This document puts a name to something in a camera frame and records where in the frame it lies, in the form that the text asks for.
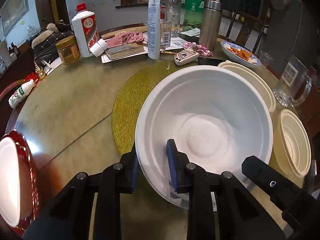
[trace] glass mug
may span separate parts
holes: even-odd
[[[306,81],[305,89],[297,100],[293,97],[297,94],[301,85]],[[285,107],[298,106],[306,100],[311,90],[311,78],[307,68],[294,55],[291,55],[281,78],[272,92],[275,98]]]

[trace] red plate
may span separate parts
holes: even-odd
[[[40,197],[39,197],[39,190],[37,187],[38,184],[38,177],[37,177],[37,168],[33,161],[31,151],[29,149],[29,146],[24,138],[24,136],[20,133],[18,133],[16,130],[12,130],[8,134],[5,134],[3,138],[10,137],[12,140],[14,140],[15,143],[18,143],[20,145],[17,145],[17,151],[18,156],[20,159],[22,159],[30,168],[30,176],[31,176],[31,186],[32,186],[32,205],[33,205],[33,211],[30,214],[30,216],[26,217],[23,220],[20,220],[18,226],[16,228],[10,227],[13,231],[15,231],[19,236],[22,236],[24,231],[27,229],[27,227],[30,225],[30,223],[36,219],[40,207]]]

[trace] food on plate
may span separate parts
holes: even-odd
[[[250,63],[257,64],[252,59],[250,59],[252,52],[247,52],[244,49],[234,49],[234,48],[229,48],[229,47],[226,47],[226,49],[229,50],[230,52],[232,52],[233,54],[237,55],[238,57],[240,57]]]

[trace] black bag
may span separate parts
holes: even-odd
[[[42,60],[52,63],[59,57],[55,44],[71,35],[74,35],[74,32],[71,30],[71,24],[66,25],[61,22],[48,24],[45,31],[28,41],[34,51],[35,63],[43,68],[45,65],[42,64]]]

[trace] jar lid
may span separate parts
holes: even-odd
[[[59,49],[64,49],[73,43],[76,43],[76,37],[74,35],[66,37],[65,39],[59,41],[56,43],[56,48]]]
[[[222,3],[213,0],[205,0],[204,7],[222,12]]]

